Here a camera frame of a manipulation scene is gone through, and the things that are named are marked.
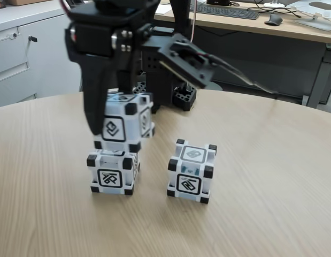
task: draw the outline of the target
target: cube symbol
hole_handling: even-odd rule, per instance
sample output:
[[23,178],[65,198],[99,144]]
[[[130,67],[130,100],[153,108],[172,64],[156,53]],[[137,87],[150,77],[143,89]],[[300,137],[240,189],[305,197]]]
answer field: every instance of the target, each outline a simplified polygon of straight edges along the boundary
[[119,170],[99,169],[97,178],[100,186],[104,187],[122,187],[122,177]]
[[125,142],[124,120],[118,116],[105,116],[102,138],[105,141]]
[[134,176],[134,178],[137,175],[138,171],[139,171],[139,159],[138,159],[138,155],[136,154],[135,158],[134,158],[134,162],[133,162],[133,176]]
[[193,146],[184,146],[181,154],[181,159],[194,163],[204,163],[207,150]]
[[201,155],[201,153],[197,150],[192,150],[190,152],[187,152],[187,155],[190,157],[190,158],[195,158],[195,157],[198,157]]
[[201,192],[201,179],[199,177],[178,174],[176,184],[179,192],[195,195]]
[[151,111],[150,108],[146,108],[140,113],[140,132],[141,136],[146,136],[152,128]]
[[120,103],[127,103],[132,101],[136,98],[135,95],[125,95],[125,94],[114,94],[108,98],[108,102],[120,102]]

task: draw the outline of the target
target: cable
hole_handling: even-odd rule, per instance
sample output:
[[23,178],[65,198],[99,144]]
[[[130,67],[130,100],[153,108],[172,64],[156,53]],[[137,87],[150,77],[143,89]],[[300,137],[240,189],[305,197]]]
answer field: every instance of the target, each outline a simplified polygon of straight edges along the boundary
[[197,26],[197,27],[198,27],[199,29],[201,29],[201,30],[207,32],[207,33],[213,34],[213,35],[218,36],[218,37],[223,37],[223,36],[227,36],[227,35],[231,35],[231,34],[235,34],[235,33],[239,33],[239,32],[240,32],[240,31],[233,31],[233,32],[228,32],[228,33],[225,33],[225,34],[219,35],[219,34],[217,34],[217,33],[215,33],[215,32],[208,31],[207,29],[205,29],[205,28],[203,28],[203,27],[201,27],[201,26]]
[[[182,42],[176,42],[176,44],[187,47],[188,44],[187,43],[182,43]],[[261,90],[270,93],[270,94],[278,94],[277,91],[271,90],[267,87],[265,87],[264,85],[258,83],[258,82],[253,82],[251,79],[249,79],[244,73],[242,73],[240,70],[238,70],[237,68],[233,67],[232,65],[230,65],[229,63],[225,62],[224,60],[222,60],[221,58],[215,56],[215,55],[211,55],[211,54],[207,54],[205,52],[198,52],[192,49],[188,49],[186,48],[187,51],[195,54],[195,55],[199,55],[199,56],[203,56],[206,57],[212,64],[215,63],[216,65],[219,65],[221,68],[223,68],[224,70],[226,70],[227,72],[231,73],[232,75],[236,76],[237,78],[239,78],[240,80],[244,81],[247,85],[249,86],[255,86],[260,88]]]
[[[295,15],[297,18],[301,18],[302,16],[300,15],[297,15],[295,12],[296,11],[292,11],[290,10],[289,8],[285,8],[285,7],[279,7],[279,8],[268,8],[268,7],[260,7],[258,4],[260,4],[263,0],[261,0],[260,2],[256,2],[256,0],[254,0],[255,4],[257,7],[249,7],[247,8],[247,11],[251,10],[251,9],[261,9],[263,10],[264,12],[259,12],[259,13],[266,13],[266,12],[276,12],[276,13],[280,13],[280,14],[287,14],[287,13],[292,13],[293,15]],[[279,12],[279,11],[276,11],[276,10],[279,10],[279,9],[284,9],[286,10],[287,12]]]
[[196,14],[197,14],[197,0],[194,0],[194,20],[193,20],[193,28],[191,29],[191,38],[190,38],[191,42],[194,40]]

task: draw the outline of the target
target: cube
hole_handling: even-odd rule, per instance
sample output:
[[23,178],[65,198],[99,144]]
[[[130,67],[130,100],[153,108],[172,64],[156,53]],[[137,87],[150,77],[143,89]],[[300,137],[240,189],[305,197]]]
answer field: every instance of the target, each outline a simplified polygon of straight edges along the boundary
[[175,155],[168,164],[167,195],[208,203],[217,146],[196,147],[178,139]]
[[93,180],[91,191],[132,195],[140,161],[137,153],[96,150],[87,158]]
[[95,148],[138,153],[142,138],[155,133],[152,106],[150,93],[108,93],[102,133],[94,136]]

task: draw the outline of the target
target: office floor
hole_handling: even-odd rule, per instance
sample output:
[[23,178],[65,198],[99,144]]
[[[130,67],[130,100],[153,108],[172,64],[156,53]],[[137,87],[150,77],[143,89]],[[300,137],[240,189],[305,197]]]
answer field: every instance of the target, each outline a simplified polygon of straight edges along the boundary
[[[263,96],[263,97],[268,97],[268,98],[274,98],[273,95],[267,94],[267,93],[259,91],[259,90],[248,89],[248,88],[243,88],[243,87],[236,87],[236,86],[231,86],[231,85],[222,84],[222,83],[219,83],[219,84],[221,85],[221,87],[223,88],[224,91],[236,92],[236,93],[241,93],[241,94],[258,95],[258,96]],[[217,85],[216,83],[210,83],[206,87],[206,89],[221,90],[221,87],[219,85]],[[301,104],[300,100],[293,99],[291,97],[279,96],[278,99],[281,100],[281,101],[287,101],[287,102],[291,102],[291,103]],[[328,103],[327,104],[319,104],[317,109],[331,113],[331,94],[330,94]]]

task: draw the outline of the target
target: wood grain surface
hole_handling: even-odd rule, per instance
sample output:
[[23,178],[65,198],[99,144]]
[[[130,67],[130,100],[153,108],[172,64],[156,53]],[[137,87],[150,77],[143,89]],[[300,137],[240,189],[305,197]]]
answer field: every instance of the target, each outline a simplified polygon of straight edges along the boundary
[[[256,6],[255,4],[251,3],[239,2],[239,4],[240,7],[238,8],[244,9]],[[304,14],[299,15],[301,15],[302,18],[309,18],[307,15]],[[212,28],[230,29],[233,31],[244,31],[273,36],[284,36],[293,39],[303,39],[322,43],[331,43],[331,31],[322,31],[320,29],[298,24],[294,22],[294,20],[297,20],[298,18],[295,17],[293,14],[280,14],[280,16],[283,18],[283,23],[278,27],[272,27],[264,24],[265,21],[269,20],[270,15],[268,13],[261,13],[257,20],[238,19],[199,13],[196,17],[196,25]],[[156,14],[155,19],[171,22],[175,21],[172,11],[164,15]]]
[[[82,94],[0,108],[0,257],[331,257],[331,114],[200,90],[153,119],[118,196],[90,191]],[[218,145],[208,205],[166,196],[177,138]]]

